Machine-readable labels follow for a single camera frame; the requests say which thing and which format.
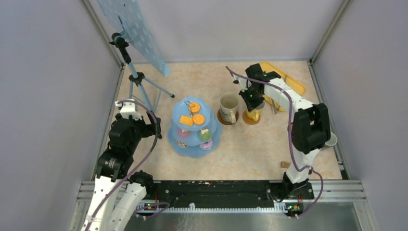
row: tripod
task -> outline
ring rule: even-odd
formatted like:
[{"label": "tripod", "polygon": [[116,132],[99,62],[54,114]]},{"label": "tripod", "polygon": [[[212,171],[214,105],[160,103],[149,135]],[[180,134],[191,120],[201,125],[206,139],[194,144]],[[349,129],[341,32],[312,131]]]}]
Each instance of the tripod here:
[{"label": "tripod", "polygon": [[[162,88],[160,85],[158,85],[157,83],[155,83],[154,81],[152,81],[151,79],[147,78],[144,76],[143,72],[137,72],[135,67],[133,66],[132,59],[130,58],[128,52],[126,51],[126,47],[129,46],[129,43],[125,41],[125,39],[122,37],[121,34],[119,33],[113,33],[112,34],[112,42],[110,42],[110,44],[115,45],[116,48],[119,49],[120,53],[122,54],[123,59],[125,60],[125,63],[127,63],[127,65],[129,66],[130,72],[132,73],[129,76],[129,80],[131,81],[130,83],[130,90],[129,90],[129,98],[135,98],[136,100],[144,103],[146,105],[146,107],[149,110],[152,110],[153,112],[156,111],[157,105],[159,103],[159,99],[160,99],[160,95],[162,93],[162,91],[164,93],[166,93],[167,95],[171,96],[172,98],[175,97],[174,94],[170,93],[169,91],[167,91],[166,89]],[[159,96],[157,97],[157,101],[155,104],[155,107],[153,107],[152,103],[150,102],[150,99],[146,93],[146,90],[144,89],[141,81],[145,79],[147,82],[149,82],[150,84],[152,84],[153,86],[157,87],[160,92],[159,92]],[[142,100],[139,99],[138,97],[133,95],[133,84],[136,84],[136,86],[139,88],[140,94],[142,96]]]}]

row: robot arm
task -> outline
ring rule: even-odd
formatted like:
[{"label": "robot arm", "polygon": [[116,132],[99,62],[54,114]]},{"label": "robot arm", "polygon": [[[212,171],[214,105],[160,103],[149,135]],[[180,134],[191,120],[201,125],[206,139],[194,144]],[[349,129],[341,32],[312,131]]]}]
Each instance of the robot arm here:
[{"label": "robot arm", "polygon": [[291,128],[288,129],[291,129],[293,156],[298,169],[292,163],[283,178],[284,181],[290,181],[289,190],[295,190],[308,180],[309,168],[304,167],[312,166],[315,156],[330,139],[328,109],[323,103],[313,104],[298,95],[276,72],[264,73],[259,64],[251,65],[245,72],[250,79],[276,86],[238,78],[231,73],[233,82],[239,84],[242,89],[239,94],[249,112],[262,103],[264,95],[274,99],[286,111],[289,111],[292,104]]},{"label": "robot arm", "polygon": [[[114,209],[119,189],[110,195],[108,193],[127,175],[140,140],[154,135],[156,126],[159,137],[161,137],[160,118],[156,118],[157,123],[155,124],[153,118],[148,114],[151,124],[146,125],[135,103],[116,103],[115,105],[120,108],[120,113],[115,116],[116,120],[111,125],[108,148],[98,159],[95,190],[82,231],[124,230],[137,205],[153,186],[151,175],[136,172],[129,178],[125,196]],[[92,218],[94,211],[107,196],[105,203]]]}]

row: yellow cookie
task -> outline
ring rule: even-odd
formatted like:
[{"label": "yellow cookie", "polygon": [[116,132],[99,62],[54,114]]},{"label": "yellow cookie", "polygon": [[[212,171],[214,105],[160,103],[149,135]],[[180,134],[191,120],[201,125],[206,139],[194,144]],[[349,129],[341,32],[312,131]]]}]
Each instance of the yellow cookie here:
[{"label": "yellow cookie", "polygon": [[197,112],[200,110],[200,104],[199,104],[199,103],[196,103],[196,102],[190,103],[190,105],[189,105],[189,110],[190,110],[192,113],[197,113]]},{"label": "yellow cookie", "polygon": [[197,124],[197,125],[201,125],[201,124],[203,124],[203,123],[205,122],[204,115],[202,115],[202,114],[195,114],[195,115],[192,117],[192,120],[193,120],[193,122],[194,122],[195,124]]}]

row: coaster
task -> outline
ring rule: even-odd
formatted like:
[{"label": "coaster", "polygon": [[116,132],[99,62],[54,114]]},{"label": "coaster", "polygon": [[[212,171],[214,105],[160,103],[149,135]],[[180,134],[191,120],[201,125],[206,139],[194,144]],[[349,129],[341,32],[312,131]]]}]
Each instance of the coaster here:
[{"label": "coaster", "polygon": [[242,119],[245,123],[249,124],[249,125],[255,125],[257,123],[259,123],[259,121],[261,120],[261,116],[259,116],[259,120],[255,121],[251,118],[248,117],[248,115],[246,114],[246,111],[242,114]]},{"label": "coaster", "polygon": [[[217,118],[218,118],[218,120],[220,121],[220,123],[223,124],[223,125],[233,125],[233,123],[231,123],[231,122],[226,122],[226,121],[222,120],[220,110],[218,110]],[[235,120],[236,120],[237,122],[238,122],[238,119],[239,119],[239,118],[240,118],[240,114],[239,114],[238,112],[235,113]]]}]

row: marble-pattern floor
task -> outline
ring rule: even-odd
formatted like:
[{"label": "marble-pattern floor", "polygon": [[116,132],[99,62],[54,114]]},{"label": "marble-pattern floor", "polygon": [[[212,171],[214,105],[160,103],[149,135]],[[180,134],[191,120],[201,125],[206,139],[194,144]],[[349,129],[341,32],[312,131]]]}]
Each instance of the marble-pattern floor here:
[{"label": "marble-pattern floor", "polygon": [[[152,174],[155,180],[280,180],[286,170],[280,167],[281,161],[291,161],[286,131],[288,114],[287,112],[273,114],[269,104],[266,105],[260,122],[250,126],[242,120],[242,113],[246,108],[240,97],[239,120],[232,126],[222,125],[220,145],[202,158],[196,159],[177,154],[167,139],[175,103],[187,96],[201,97],[213,112],[217,113],[219,99],[223,93],[238,94],[240,91],[239,86],[232,83],[225,65],[244,74],[245,69],[255,63],[174,63],[170,64],[171,73],[168,77],[163,77],[150,64],[136,64],[137,71],[143,72],[145,76],[176,95],[172,99],[162,93],[156,115],[162,119],[163,138],[157,142],[151,156],[140,170]],[[303,97],[312,102],[318,102],[305,61],[271,63],[306,87]],[[118,100],[128,98],[129,75],[130,71],[126,68]],[[159,90],[146,81],[143,84],[154,104]],[[140,96],[136,86],[134,95]],[[140,112],[145,115],[143,109],[140,109]],[[134,154],[132,167],[146,155],[152,142],[153,137],[140,141]],[[341,179],[332,148],[318,154],[314,168],[324,179]],[[313,174],[310,178],[316,180],[318,176]]]}]

